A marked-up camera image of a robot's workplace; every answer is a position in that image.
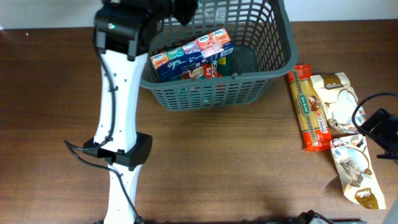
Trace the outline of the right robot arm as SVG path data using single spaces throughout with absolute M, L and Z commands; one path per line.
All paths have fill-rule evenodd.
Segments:
M 384 149 L 384 154 L 376 156 L 378 159 L 397 160 L 397 115 L 380 108 L 359 127 L 359 132 Z

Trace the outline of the beige snack bag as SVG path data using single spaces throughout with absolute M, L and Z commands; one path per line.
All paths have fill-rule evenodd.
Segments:
M 333 139 L 331 154 L 344 196 L 364 208 L 384 210 L 385 198 L 371 164 L 366 138 L 356 134 Z
M 329 126 L 340 133 L 357 134 L 358 129 L 352 119 L 360 126 L 367 120 L 367 114 L 361 106 L 353 116 L 359 101 L 346 74 L 317 73 L 310 79 Z

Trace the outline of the green Nescafe coffee bag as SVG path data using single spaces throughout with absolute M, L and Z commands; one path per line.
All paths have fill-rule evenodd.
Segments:
M 189 70 L 180 76 L 172 78 L 171 81 L 221 78 L 229 74 L 229 63 L 230 61 L 227 57 L 221 57 L 218 61 L 212 61 L 211 63 Z

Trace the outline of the Kleenex tissue multipack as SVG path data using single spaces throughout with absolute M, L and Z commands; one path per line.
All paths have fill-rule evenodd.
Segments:
M 150 58 L 161 82 L 169 82 L 204 64 L 233 53 L 234 44 L 226 29 L 203 35 L 181 47 Z

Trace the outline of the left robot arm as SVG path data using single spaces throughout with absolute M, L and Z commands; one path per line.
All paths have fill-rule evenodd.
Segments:
M 136 131 L 139 86 L 150 43 L 170 17 L 188 24 L 197 1 L 104 1 L 95 14 L 93 43 L 103 75 L 96 134 L 83 152 L 104 159 L 109 172 L 109 201 L 103 223 L 143 223 L 134 200 L 152 136 Z

